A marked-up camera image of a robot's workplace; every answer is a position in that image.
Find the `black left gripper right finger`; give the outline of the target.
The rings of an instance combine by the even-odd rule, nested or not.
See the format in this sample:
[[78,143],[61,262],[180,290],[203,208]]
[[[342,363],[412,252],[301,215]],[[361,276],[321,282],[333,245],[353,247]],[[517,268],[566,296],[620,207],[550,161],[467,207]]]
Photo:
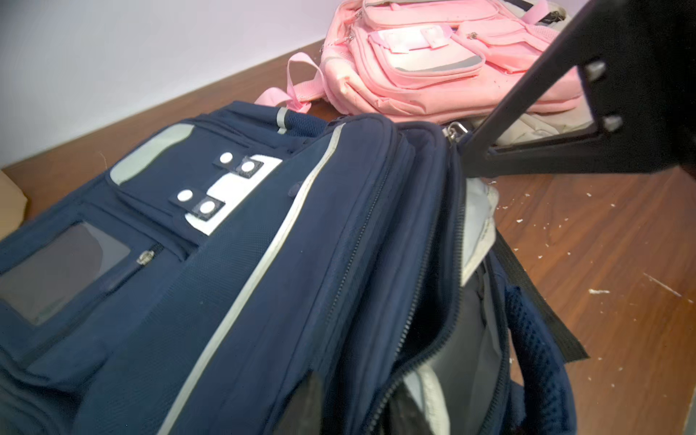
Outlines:
[[389,435],[431,435],[424,414],[402,384],[388,402],[387,433]]

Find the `pink backpack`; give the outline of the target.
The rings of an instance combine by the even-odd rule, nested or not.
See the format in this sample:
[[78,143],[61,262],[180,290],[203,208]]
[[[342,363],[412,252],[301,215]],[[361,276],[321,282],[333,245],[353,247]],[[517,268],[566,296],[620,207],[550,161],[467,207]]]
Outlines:
[[264,91],[258,103],[308,112],[445,123],[490,114],[559,36],[545,1],[345,1],[315,77]]

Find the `cream canvas backpack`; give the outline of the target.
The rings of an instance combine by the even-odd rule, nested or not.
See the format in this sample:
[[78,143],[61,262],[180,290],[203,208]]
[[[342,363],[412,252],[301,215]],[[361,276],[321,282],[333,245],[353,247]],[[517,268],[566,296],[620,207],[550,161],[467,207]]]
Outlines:
[[[572,17],[567,14],[564,7],[551,1],[548,1],[547,6],[541,9],[537,8],[537,4],[536,1],[505,1],[503,3],[511,14],[523,21],[529,21],[532,29],[540,32],[542,36],[556,38],[570,23]],[[542,102],[538,101],[521,114],[497,139],[496,145],[505,147],[549,139],[557,135],[580,132],[593,124],[592,114],[583,94],[576,99],[576,105],[568,110],[542,112],[541,106]],[[572,363],[587,359],[589,355],[584,346],[538,292],[529,275],[514,256],[513,248],[506,242],[501,243],[498,259],[509,273],[509,279],[518,285],[529,301],[536,306],[564,362]]]

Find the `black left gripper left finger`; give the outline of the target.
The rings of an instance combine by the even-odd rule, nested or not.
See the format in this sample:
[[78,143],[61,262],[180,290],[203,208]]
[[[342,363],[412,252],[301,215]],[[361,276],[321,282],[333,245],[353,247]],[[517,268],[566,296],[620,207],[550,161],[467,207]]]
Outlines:
[[323,405],[323,380],[317,372],[310,372],[293,392],[273,435],[319,435]]

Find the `navy blue backpack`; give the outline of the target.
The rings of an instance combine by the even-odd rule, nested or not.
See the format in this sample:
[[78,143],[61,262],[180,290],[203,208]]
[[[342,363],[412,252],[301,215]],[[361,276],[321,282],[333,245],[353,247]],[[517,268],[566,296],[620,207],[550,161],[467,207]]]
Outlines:
[[565,362],[498,259],[460,123],[233,103],[160,130],[1,244],[5,434],[573,434]]

